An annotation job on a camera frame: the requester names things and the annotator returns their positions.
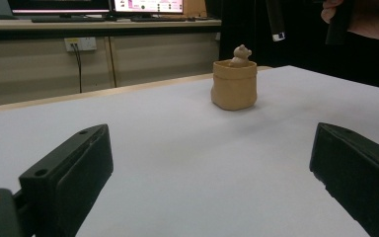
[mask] black curtain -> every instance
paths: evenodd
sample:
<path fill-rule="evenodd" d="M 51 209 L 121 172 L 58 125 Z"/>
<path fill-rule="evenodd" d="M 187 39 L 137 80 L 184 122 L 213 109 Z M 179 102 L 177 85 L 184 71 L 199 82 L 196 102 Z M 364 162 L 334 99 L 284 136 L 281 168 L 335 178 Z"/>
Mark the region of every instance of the black curtain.
<path fill-rule="evenodd" d="M 325 45 L 322 4 L 281 0 L 286 39 L 272 41 L 265 0 L 224 0 L 220 59 L 241 43 L 251 60 L 272 67 L 293 65 L 379 87 L 379 40 L 347 34 L 345 45 Z"/>

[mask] power cord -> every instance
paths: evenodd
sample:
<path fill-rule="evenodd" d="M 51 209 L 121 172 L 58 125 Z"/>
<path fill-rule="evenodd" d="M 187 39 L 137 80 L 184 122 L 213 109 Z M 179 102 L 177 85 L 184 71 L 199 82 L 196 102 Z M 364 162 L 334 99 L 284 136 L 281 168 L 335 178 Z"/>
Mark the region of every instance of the power cord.
<path fill-rule="evenodd" d="M 70 46 L 73 48 L 73 51 L 76 55 L 76 61 L 78 62 L 79 68 L 79 93 L 82 93 L 82 62 L 81 62 L 81 53 L 79 51 L 78 43 L 70 43 Z"/>

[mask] hand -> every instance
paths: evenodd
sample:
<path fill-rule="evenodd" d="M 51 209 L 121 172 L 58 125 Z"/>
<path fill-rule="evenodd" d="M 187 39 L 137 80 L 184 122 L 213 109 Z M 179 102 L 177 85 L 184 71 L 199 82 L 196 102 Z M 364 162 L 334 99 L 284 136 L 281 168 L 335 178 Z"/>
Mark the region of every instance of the hand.
<path fill-rule="evenodd" d="M 322 19 L 329 23 L 343 1 L 326 0 L 323 3 Z M 355 0 L 348 30 L 352 33 L 379 40 L 379 0 Z"/>

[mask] electrical socket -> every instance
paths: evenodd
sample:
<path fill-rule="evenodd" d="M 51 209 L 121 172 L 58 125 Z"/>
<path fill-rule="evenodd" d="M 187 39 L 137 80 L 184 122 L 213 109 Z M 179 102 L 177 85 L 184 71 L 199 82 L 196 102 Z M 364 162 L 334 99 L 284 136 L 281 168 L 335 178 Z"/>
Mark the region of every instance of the electrical socket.
<path fill-rule="evenodd" d="M 97 50 L 95 38 L 66 38 L 64 44 L 67 51 L 74 51 L 72 44 L 76 43 L 80 51 Z"/>

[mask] illuminated screen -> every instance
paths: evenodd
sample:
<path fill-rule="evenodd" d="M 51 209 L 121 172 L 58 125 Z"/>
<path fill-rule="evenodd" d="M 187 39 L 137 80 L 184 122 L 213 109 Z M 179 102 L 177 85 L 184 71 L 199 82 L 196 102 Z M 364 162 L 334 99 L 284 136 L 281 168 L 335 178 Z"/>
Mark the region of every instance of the illuminated screen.
<path fill-rule="evenodd" d="M 182 14 L 184 0 L 114 0 L 115 12 Z"/>
<path fill-rule="evenodd" d="M 8 0 L 14 15 L 104 14 L 110 0 Z"/>

